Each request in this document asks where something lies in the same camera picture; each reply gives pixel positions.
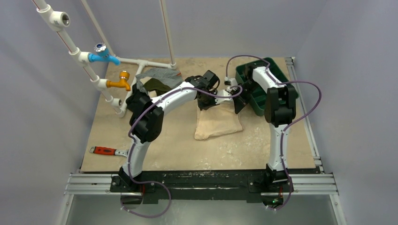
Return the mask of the green compartment tray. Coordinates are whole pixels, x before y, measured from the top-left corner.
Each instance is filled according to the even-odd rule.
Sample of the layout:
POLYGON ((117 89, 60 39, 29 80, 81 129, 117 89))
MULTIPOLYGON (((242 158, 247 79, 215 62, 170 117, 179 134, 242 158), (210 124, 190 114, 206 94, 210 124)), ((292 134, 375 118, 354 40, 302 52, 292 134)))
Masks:
MULTIPOLYGON (((284 67, 281 68, 279 66, 279 64, 275 61, 274 58, 266 57, 266 58, 264 58, 264 60, 266 60, 270 63, 269 69, 270 69, 271 73, 279 81, 288 82, 290 80, 287 70, 283 70, 283 69, 287 69, 286 63, 283 63, 282 66, 284 66, 284 67)), ((250 63, 265 65, 265 63, 263 61, 255 60, 255 61, 252 61, 249 63, 245 63, 245 64, 236 66, 235 79, 237 80, 238 84, 242 84, 242 83, 246 82, 246 77, 244 75, 245 67, 246 67, 246 64, 250 64, 250 63)), ((251 106, 251 108, 253 109, 254 113, 257 116, 264 116, 265 103, 266 103, 266 91, 264 91, 261 87, 255 89, 251 93, 248 104, 251 106)))

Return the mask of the beige underwear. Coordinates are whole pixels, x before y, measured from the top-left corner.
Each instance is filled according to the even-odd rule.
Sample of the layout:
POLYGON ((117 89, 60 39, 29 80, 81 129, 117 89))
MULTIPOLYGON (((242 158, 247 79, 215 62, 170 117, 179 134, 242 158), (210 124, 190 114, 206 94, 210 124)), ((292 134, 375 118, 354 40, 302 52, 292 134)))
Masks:
POLYGON ((243 131, 239 115, 235 114, 232 103, 221 104, 207 110, 197 109, 196 140, 229 135, 243 131))

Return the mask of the striped grey underwear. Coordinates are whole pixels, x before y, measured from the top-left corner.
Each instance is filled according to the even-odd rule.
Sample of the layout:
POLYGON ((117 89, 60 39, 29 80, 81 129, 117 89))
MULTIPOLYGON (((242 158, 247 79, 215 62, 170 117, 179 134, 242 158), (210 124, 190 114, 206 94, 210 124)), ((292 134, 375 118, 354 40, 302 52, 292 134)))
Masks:
POLYGON ((179 86, 182 82, 182 76, 179 71, 169 68, 151 68, 141 74, 136 75, 136 87, 143 93, 147 93, 144 84, 150 79, 154 78, 161 81, 163 84, 169 86, 171 89, 179 86))

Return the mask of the dark green underwear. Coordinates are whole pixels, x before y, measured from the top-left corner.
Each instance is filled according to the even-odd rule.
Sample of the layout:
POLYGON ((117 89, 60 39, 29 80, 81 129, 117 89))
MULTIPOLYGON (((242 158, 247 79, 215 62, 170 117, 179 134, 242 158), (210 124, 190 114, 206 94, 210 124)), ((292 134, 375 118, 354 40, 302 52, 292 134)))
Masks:
POLYGON ((144 88, 148 93, 148 96, 151 98, 163 95, 171 90, 171 88, 161 81, 150 78, 145 84, 144 88))

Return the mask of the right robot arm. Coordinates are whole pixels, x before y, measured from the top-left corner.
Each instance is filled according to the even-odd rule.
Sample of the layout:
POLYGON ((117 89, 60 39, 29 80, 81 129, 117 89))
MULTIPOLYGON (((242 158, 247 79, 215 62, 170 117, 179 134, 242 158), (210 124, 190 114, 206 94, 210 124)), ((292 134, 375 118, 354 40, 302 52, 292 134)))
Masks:
POLYGON ((233 98, 235 113, 238 114, 250 101, 257 88, 266 92, 264 118, 270 128, 270 154, 262 183, 274 191, 288 182, 287 140, 289 125, 296 117, 296 90, 278 80, 263 64, 250 63, 243 72, 243 91, 233 98))

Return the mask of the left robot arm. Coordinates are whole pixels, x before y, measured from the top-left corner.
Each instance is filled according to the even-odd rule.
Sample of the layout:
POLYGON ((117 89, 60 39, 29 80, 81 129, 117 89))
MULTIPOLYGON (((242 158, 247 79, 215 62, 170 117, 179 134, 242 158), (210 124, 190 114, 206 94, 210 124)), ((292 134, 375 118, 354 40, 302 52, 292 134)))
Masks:
POLYGON ((139 188, 139 176, 143 170, 145 155, 151 142, 161 133, 164 116, 177 107, 193 100, 208 109, 215 105, 216 88, 220 79, 208 70, 203 75, 190 76, 177 87, 155 98, 137 92, 130 104, 133 115, 130 119, 128 136, 131 147, 127 160, 118 175, 112 178, 111 189, 119 188, 133 192, 139 188))

